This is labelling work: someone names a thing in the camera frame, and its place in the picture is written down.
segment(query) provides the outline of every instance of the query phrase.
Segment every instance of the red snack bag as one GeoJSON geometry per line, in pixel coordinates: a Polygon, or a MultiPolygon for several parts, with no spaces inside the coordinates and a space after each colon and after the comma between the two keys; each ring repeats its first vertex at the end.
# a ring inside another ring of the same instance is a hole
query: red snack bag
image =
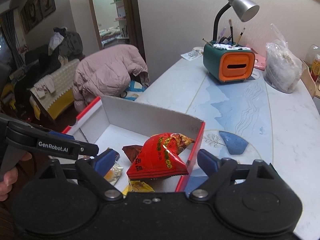
{"type": "Polygon", "coordinates": [[[188,175],[187,167],[178,157],[192,139],[180,134],[163,133],[150,137],[127,171],[129,179],[154,179],[188,175]]]}

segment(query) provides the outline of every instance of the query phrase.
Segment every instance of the snack bag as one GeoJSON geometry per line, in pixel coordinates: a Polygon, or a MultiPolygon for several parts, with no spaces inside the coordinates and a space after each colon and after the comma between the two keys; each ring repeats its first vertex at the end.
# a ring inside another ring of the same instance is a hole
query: snack bag
{"type": "Polygon", "coordinates": [[[123,190],[122,194],[127,195],[128,192],[154,192],[153,188],[147,183],[139,180],[129,180],[129,185],[123,190]]]}
{"type": "Polygon", "coordinates": [[[123,168],[118,163],[115,163],[107,174],[104,175],[105,180],[107,180],[111,185],[116,184],[121,176],[122,170],[123,168]]]}
{"type": "Polygon", "coordinates": [[[129,179],[154,179],[188,175],[185,163],[178,157],[194,140],[182,135],[163,133],[150,137],[127,171],[129,179]]]}
{"type": "Polygon", "coordinates": [[[124,146],[122,148],[122,150],[124,151],[125,155],[127,155],[131,163],[134,162],[134,160],[138,156],[141,149],[142,149],[141,145],[129,145],[129,146],[124,146]]]}

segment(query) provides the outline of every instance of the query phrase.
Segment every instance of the finger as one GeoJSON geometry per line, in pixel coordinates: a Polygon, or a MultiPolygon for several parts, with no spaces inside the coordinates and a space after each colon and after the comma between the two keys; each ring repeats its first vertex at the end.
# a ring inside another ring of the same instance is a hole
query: finger
{"type": "Polygon", "coordinates": [[[23,155],[23,157],[20,159],[21,161],[28,161],[32,158],[31,153],[26,152],[25,155],[23,155]]]}
{"type": "Polygon", "coordinates": [[[8,198],[8,194],[0,196],[0,201],[5,201],[8,198]]]}
{"type": "Polygon", "coordinates": [[[6,186],[4,183],[0,183],[0,197],[8,194],[12,190],[12,185],[6,186]]]}
{"type": "Polygon", "coordinates": [[[13,169],[7,171],[3,176],[3,182],[6,186],[12,185],[18,179],[18,169],[14,167],[13,169]]]}

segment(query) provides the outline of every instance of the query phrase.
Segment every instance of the paintbrush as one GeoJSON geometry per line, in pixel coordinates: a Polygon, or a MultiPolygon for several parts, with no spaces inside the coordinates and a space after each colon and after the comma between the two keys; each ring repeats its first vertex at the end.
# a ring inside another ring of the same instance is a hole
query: paintbrush
{"type": "Polygon", "coordinates": [[[245,31],[245,28],[243,28],[243,31],[240,33],[240,36],[239,36],[239,38],[238,38],[237,43],[236,43],[235,45],[233,45],[234,47],[235,47],[235,46],[237,46],[237,45],[239,44],[239,41],[240,41],[240,39],[241,39],[242,34],[244,33],[244,31],[245,31]]]}
{"type": "Polygon", "coordinates": [[[213,47],[213,45],[212,45],[212,43],[211,43],[210,41],[207,41],[205,38],[203,38],[202,40],[203,40],[204,42],[210,44],[210,45],[213,47]]]}
{"type": "Polygon", "coordinates": [[[229,19],[229,25],[230,25],[230,32],[231,32],[231,42],[233,43],[233,26],[232,26],[232,20],[229,19]]]}

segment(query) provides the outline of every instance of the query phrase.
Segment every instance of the silver lamp shade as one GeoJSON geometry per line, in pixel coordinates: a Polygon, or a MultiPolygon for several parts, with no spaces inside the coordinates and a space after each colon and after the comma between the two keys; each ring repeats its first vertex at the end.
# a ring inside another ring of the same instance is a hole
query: silver lamp shade
{"type": "Polygon", "coordinates": [[[251,0],[228,0],[242,22],[251,20],[259,11],[260,6],[251,0]]]}

